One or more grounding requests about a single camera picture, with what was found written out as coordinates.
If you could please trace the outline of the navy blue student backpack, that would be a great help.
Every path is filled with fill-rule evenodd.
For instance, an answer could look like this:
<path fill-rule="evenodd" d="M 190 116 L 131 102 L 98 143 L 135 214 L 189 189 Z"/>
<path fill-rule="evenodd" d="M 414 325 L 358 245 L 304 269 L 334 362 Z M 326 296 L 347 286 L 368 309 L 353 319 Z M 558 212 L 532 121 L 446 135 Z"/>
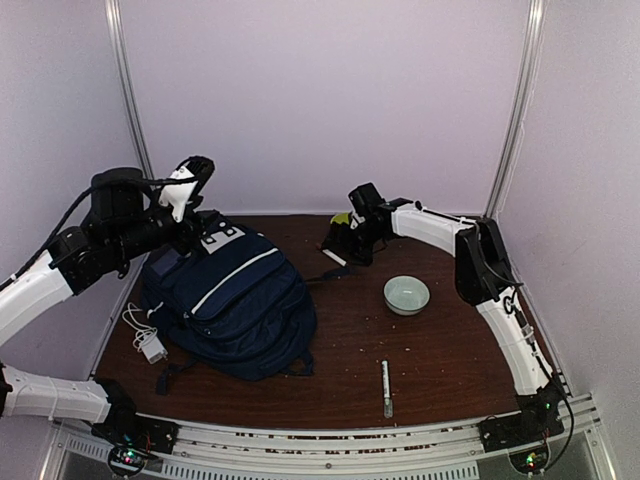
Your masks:
<path fill-rule="evenodd" d="M 189 355 L 163 370 L 156 393 L 196 363 L 246 381 L 313 375 L 309 280 L 262 233 L 216 210 L 199 217 L 204 230 L 189 252 L 171 247 L 142 270 L 142 307 L 159 337 Z"/>

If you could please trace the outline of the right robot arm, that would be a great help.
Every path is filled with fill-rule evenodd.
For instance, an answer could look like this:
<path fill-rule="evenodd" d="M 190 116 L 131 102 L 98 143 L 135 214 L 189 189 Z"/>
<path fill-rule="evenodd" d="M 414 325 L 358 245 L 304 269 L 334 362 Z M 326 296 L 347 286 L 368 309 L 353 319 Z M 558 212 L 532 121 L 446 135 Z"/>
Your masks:
<path fill-rule="evenodd" d="M 411 238 L 454 259 L 459 297 L 489 325 L 510 369 L 519 410 L 479 425 L 486 451 L 544 441 L 572 431 L 559 408 L 567 394 L 526 318 L 506 248 L 495 220 L 467 219 L 425 208 L 418 200 L 384 199 L 371 183 L 352 190 L 349 212 L 335 215 L 320 248 L 341 264 L 368 266 L 376 243 Z"/>

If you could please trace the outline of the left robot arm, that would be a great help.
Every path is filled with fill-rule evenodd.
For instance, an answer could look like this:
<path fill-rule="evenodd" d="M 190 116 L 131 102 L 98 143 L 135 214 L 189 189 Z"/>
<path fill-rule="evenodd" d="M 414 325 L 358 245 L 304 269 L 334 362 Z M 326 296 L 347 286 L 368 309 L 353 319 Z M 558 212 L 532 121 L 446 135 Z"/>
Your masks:
<path fill-rule="evenodd" d="M 205 230 L 196 209 L 213 175 L 212 160 L 192 156 L 165 179 L 133 167 L 106 170 L 72 203 L 90 202 L 78 226 L 65 212 L 26 263 L 1 284 L 1 340 L 7 342 L 50 308 L 78 296 L 102 277 L 124 278 L 132 260 L 169 245 L 187 253 Z M 114 380 L 84 382 L 1 366 L 1 414 L 74 419 L 117 448 L 145 452 L 150 432 L 136 405 Z"/>

